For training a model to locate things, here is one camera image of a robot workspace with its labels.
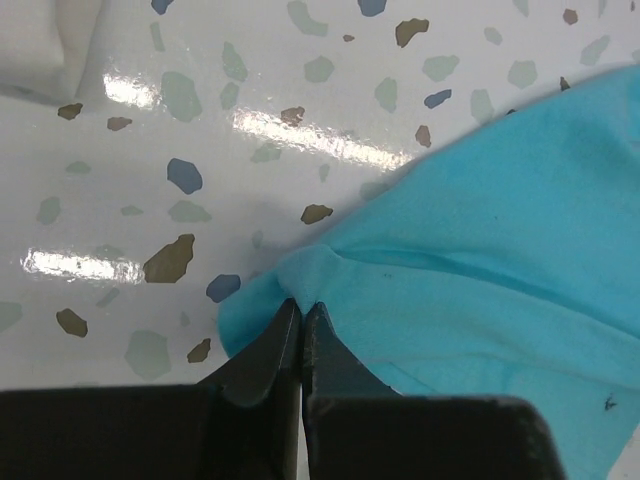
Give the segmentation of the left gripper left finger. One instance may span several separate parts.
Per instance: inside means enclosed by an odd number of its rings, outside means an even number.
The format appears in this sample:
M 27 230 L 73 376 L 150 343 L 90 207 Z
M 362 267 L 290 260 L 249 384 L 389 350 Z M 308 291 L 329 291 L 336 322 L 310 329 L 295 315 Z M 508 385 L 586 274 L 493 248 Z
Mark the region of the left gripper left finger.
M 5 479 L 292 479 L 301 313 L 285 301 L 240 353 L 192 385 L 1 395 Z

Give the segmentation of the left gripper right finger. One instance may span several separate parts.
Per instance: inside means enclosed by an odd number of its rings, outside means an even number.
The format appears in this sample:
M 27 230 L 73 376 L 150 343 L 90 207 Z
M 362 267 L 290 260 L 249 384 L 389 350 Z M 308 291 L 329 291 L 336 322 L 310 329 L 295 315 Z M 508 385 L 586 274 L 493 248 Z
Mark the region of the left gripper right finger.
M 313 479 L 560 479 L 550 430 L 509 396 L 408 396 L 338 338 L 324 304 L 306 316 L 303 423 Z

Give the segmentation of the turquoise blue t shirt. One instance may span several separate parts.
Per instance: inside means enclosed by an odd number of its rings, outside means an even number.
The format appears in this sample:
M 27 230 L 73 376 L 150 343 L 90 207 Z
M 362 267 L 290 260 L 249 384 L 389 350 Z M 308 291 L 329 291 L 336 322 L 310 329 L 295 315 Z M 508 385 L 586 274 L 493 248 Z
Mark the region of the turquoise blue t shirt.
M 638 68 L 418 162 L 221 303 L 227 354 L 288 298 L 398 392 L 528 400 L 568 476 L 606 478 L 639 422 Z

